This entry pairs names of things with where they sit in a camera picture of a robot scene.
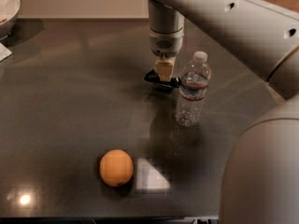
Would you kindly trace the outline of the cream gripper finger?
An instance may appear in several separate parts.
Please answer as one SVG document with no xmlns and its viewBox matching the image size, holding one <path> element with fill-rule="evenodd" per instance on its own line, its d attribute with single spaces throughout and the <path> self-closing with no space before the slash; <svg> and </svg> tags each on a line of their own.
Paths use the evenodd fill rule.
<svg viewBox="0 0 299 224">
<path fill-rule="evenodd" d="M 159 58 L 155 62 L 155 72 L 163 82 L 169 82 L 173 75 L 175 60 L 172 58 Z"/>
</svg>

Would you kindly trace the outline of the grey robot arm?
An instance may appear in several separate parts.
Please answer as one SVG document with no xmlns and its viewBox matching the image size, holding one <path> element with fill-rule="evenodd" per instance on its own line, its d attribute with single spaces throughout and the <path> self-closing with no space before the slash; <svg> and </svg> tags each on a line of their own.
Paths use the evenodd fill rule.
<svg viewBox="0 0 299 224">
<path fill-rule="evenodd" d="M 284 98 L 240 136 L 227 160 L 220 224 L 299 223 L 298 16 L 263 0 L 149 0 L 157 37 L 182 15 Z"/>
</svg>

